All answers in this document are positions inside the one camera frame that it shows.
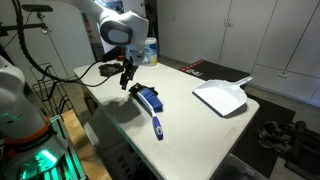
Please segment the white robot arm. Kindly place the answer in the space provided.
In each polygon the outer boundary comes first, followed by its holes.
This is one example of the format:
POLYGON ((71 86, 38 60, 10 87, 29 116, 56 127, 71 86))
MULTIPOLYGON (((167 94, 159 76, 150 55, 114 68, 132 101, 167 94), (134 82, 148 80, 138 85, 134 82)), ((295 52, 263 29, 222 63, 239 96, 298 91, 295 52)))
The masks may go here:
POLYGON ((81 17, 85 13, 96 20, 104 42, 124 47, 127 61, 133 66, 142 65, 149 21, 134 11, 120 14, 96 0, 1 0, 1 19, 17 38, 9 56, 1 58, 1 131, 7 146, 4 164, 8 168, 49 168, 63 156, 68 142, 56 135, 50 118, 27 98, 25 89, 31 85, 30 74, 17 62, 25 60, 38 75, 57 82, 72 80, 48 73, 36 61, 38 57, 50 60, 54 55, 40 33, 41 26, 27 22, 28 15, 23 12, 26 6, 32 11, 50 12, 46 25, 52 28, 58 49, 69 60, 93 57, 81 17))

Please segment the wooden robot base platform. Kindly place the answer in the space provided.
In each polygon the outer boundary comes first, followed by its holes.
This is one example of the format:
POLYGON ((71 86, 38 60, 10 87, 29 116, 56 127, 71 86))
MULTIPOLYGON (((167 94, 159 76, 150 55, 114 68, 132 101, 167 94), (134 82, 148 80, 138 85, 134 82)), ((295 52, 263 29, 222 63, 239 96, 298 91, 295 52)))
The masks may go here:
POLYGON ((61 114, 84 173, 89 180, 112 180, 73 110, 61 114))

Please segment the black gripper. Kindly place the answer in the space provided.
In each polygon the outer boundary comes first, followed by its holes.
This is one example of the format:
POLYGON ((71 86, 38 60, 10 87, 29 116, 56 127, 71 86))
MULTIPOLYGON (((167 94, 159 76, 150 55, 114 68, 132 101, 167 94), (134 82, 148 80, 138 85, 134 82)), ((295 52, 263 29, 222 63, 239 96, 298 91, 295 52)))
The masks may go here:
POLYGON ((128 59, 125 59, 123 61, 123 68, 125 69, 125 73, 121 74, 120 85, 121 89, 125 90, 127 88, 128 81, 133 80, 138 67, 133 65, 128 59))

